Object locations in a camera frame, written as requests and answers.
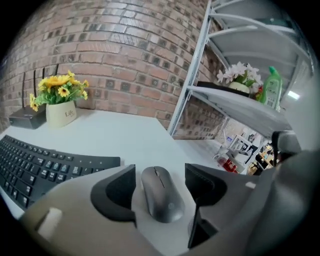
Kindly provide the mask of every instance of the computer mouse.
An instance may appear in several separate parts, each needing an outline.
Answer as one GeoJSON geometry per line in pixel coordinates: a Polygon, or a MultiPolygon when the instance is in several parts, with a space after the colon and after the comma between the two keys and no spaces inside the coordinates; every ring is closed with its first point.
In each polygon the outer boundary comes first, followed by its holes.
{"type": "Polygon", "coordinates": [[[156,221],[171,223],[184,215],[185,203],[165,168],[152,166],[144,169],[141,182],[149,213],[156,221]]]}

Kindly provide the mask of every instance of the dish soap bottle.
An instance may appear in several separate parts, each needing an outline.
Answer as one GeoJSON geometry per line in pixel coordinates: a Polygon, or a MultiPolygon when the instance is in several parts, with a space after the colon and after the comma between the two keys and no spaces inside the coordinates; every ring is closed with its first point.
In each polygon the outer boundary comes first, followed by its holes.
{"type": "Polygon", "coordinates": [[[273,66],[269,66],[271,75],[264,81],[260,102],[273,109],[278,109],[283,80],[273,66]]]}

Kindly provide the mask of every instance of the black keyboard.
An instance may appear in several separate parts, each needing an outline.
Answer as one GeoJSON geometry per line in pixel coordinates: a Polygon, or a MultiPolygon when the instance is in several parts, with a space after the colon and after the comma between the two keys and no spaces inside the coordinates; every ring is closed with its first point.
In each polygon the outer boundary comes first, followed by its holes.
{"type": "Polygon", "coordinates": [[[120,157],[63,153],[8,135],[0,140],[0,186],[23,210],[59,183],[119,166],[120,157]]]}

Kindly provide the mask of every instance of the flower pot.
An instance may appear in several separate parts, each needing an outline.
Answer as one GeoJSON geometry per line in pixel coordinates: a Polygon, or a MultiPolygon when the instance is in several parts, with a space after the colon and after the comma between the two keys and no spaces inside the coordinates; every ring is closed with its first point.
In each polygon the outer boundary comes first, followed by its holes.
{"type": "Polygon", "coordinates": [[[56,105],[46,105],[46,121],[50,128],[60,128],[71,123],[77,117],[74,101],[56,105]]]}
{"type": "Polygon", "coordinates": [[[250,89],[247,86],[245,86],[244,84],[239,83],[239,82],[231,82],[229,84],[229,88],[235,89],[237,91],[241,91],[241,92],[244,92],[244,93],[247,93],[247,94],[250,93],[250,89]]]}

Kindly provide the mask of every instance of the ceiling light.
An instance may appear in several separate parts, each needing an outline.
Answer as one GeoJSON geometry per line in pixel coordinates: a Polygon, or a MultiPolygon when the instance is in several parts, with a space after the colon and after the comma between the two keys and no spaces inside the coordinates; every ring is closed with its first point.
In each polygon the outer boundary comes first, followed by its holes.
{"type": "Polygon", "coordinates": [[[295,92],[293,92],[292,90],[290,90],[288,92],[288,95],[292,98],[294,98],[295,100],[298,100],[300,98],[300,95],[299,94],[296,94],[295,92]]]}

